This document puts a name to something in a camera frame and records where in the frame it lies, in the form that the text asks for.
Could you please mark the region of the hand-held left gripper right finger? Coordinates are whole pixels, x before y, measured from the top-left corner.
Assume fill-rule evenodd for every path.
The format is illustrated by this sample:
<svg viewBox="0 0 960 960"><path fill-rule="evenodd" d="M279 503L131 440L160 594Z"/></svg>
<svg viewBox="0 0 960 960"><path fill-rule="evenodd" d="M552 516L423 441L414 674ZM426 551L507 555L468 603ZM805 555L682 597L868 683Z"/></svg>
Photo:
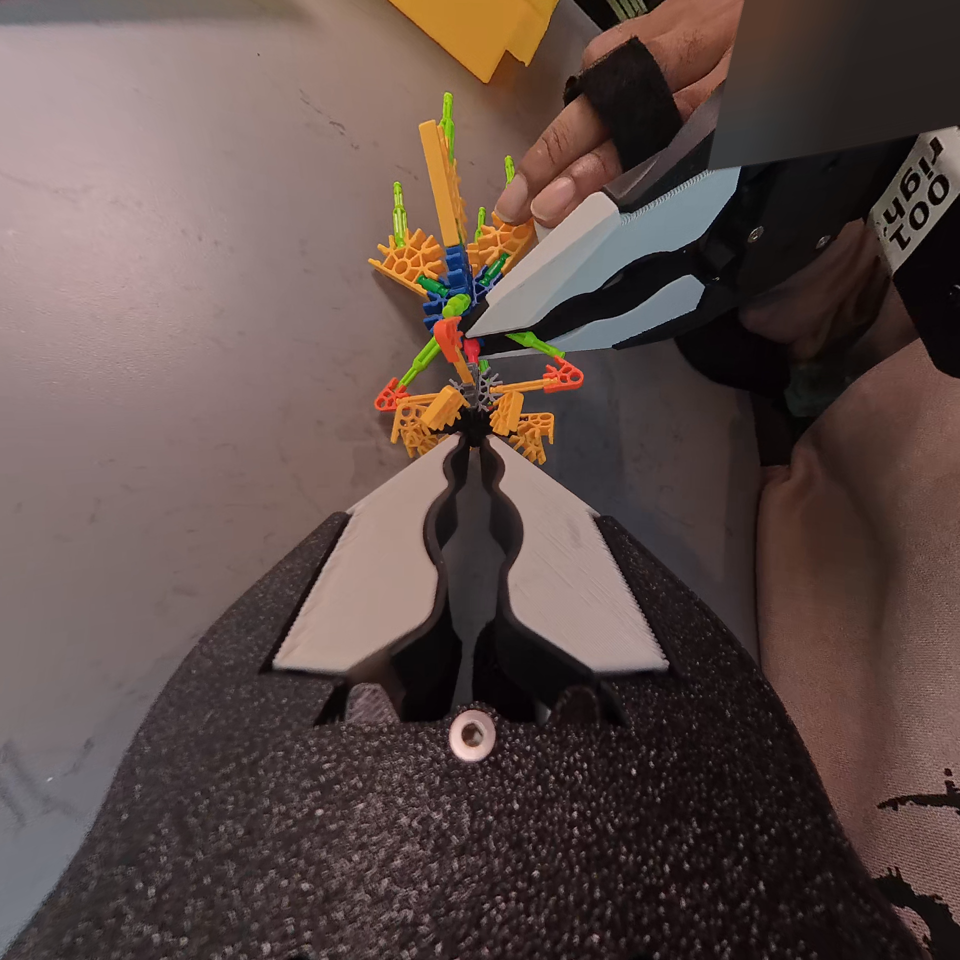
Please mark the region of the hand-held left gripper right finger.
<svg viewBox="0 0 960 960"><path fill-rule="evenodd" d="M669 662L599 515L500 438L485 438L480 456L490 531L505 554L493 620L497 667L545 709L583 688L600 716L625 724L609 679L664 672Z"/></svg>

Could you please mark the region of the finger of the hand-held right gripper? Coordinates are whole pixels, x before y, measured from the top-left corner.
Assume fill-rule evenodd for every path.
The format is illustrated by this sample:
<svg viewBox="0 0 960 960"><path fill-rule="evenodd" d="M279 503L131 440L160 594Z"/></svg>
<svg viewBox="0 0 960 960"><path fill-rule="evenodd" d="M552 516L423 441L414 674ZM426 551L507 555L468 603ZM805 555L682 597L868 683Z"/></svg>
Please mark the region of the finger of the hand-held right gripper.
<svg viewBox="0 0 960 960"><path fill-rule="evenodd" d="M605 288L573 296L552 309L540 321L539 338L561 352L609 349L690 313L704 290L704 283L691 274L656 291L650 281L636 285L622 275Z"/></svg>
<svg viewBox="0 0 960 960"><path fill-rule="evenodd" d="M487 294L468 334L532 330L552 308L640 257L686 246L714 222L739 176L739 167L703 172L632 213L604 193L590 195Z"/></svg>

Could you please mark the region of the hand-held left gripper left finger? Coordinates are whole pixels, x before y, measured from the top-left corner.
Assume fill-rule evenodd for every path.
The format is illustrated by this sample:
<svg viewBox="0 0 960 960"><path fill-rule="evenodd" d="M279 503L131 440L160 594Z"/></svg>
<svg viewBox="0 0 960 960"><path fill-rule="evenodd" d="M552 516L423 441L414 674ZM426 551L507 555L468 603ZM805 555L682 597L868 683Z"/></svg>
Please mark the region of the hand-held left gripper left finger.
<svg viewBox="0 0 960 960"><path fill-rule="evenodd" d="M273 669L380 685L403 721L447 715L460 667L443 547L457 526L460 437L349 511L273 656Z"/></svg>

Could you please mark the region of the yellow black toy wheel assembly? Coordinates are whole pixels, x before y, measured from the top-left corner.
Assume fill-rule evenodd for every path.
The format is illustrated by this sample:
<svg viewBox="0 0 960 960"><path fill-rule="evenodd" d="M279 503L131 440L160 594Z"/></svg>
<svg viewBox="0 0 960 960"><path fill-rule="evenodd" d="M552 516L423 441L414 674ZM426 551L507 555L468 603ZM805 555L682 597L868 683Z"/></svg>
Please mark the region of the yellow black toy wheel assembly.
<svg viewBox="0 0 960 960"><path fill-rule="evenodd" d="M398 379L391 379L375 402L378 410L393 414L390 441L402 443L415 457L434 449L442 435L461 432L473 448L492 435L528 461L544 464L545 444L554 442L555 417L525 410L525 396L577 390L584 383L583 372L556 357L539 379L503 383L486 360L467 367L472 382L451 380L433 393L411 395Z"/></svg>

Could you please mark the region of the large blue green toy assembly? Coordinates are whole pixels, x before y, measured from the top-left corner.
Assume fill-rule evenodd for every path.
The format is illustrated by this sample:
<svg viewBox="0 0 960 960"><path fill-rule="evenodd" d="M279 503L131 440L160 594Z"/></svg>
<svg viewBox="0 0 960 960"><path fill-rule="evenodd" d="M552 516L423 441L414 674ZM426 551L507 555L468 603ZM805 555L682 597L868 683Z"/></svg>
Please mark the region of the large blue green toy assembly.
<svg viewBox="0 0 960 960"><path fill-rule="evenodd" d="M428 331L447 318L444 311L449 305L461 308L464 316L476 304L485 306L487 295L502 281L504 276L522 259L532 246L535 234L533 219L520 224L510 224L494 214L491 222L486 220L486 208L480 207L474 241L466 246L448 246L441 249L440 242L418 229L411 232L407 224L403 204L402 185L393 184L393 231L388 245L380 245L382 259L368 262L379 273L421 295L424 323ZM532 332L522 331L508 337L523 347L536 350L562 362L565 354L552 344L539 340ZM402 378L391 378L378 394L374 406L381 412L392 412L401 399L410 396L408 387L442 352L432 337L412 361Z"/></svg>

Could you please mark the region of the person's right forearm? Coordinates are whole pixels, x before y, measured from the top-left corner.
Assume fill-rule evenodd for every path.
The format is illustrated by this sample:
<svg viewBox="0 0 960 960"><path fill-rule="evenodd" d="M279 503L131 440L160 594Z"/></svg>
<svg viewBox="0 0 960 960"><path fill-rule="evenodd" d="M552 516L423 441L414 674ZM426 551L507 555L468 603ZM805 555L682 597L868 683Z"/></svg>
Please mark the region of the person's right forearm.
<svg viewBox="0 0 960 960"><path fill-rule="evenodd" d="M759 460L768 468L787 465L817 417L916 338L876 235L856 220L785 282L676 344L698 373L750 396Z"/></svg>

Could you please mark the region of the grey desk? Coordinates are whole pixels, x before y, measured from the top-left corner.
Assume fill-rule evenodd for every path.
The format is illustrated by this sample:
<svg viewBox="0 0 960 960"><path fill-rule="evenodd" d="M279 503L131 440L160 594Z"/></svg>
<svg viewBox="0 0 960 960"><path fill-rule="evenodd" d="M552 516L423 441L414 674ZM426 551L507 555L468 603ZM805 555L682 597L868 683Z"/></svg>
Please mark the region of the grey desk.
<svg viewBox="0 0 960 960"><path fill-rule="evenodd" d="M387 2L2 2L3 950L198 637L403 468L419 124L453 93L474 219L594 34L486 84Z"/></svg>

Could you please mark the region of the person's right hand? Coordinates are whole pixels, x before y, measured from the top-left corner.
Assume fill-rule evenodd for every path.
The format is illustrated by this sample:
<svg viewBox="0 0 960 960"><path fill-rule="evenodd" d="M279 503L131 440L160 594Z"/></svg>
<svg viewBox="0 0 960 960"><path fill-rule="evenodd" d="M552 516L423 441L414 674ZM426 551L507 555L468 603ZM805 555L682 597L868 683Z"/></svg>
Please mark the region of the person's right hand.
<svg viewBox="0 0 960 960"><path fill-rule="evenodd" d="M681 121L687 122L727 78L742 9L742 1L661 2L594 37L583 51L581 67L638 40L662 72ZM624 170L609 126L580 96L515 163L514 177L494 211L506 223L534 219L553 229Z"/></svg>

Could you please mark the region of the yellow plastic bin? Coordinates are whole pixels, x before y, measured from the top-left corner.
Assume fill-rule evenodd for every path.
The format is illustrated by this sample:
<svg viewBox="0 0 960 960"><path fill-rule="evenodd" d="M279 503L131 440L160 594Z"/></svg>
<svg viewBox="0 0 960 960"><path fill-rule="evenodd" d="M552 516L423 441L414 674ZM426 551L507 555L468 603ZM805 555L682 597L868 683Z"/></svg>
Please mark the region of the yellow plastic bin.
<svg viewBox="0 0 960 960"><path fill-rule="evenodd" d="M557 1L392 1L477 79L488 83L506 53L530 65Z"/></svg>

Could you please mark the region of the person's torso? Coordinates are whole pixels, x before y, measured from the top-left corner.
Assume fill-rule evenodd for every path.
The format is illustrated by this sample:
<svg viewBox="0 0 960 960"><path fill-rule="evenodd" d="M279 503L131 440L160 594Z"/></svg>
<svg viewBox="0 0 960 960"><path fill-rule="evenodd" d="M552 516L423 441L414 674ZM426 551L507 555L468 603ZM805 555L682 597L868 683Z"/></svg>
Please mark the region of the person's torso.
<svg viewBox="0 0 960 960"><path fill-rule="evenodd" d="M763 488L764 672L844 831L931 958L958 958L959 384L913 342Z"/></svg>

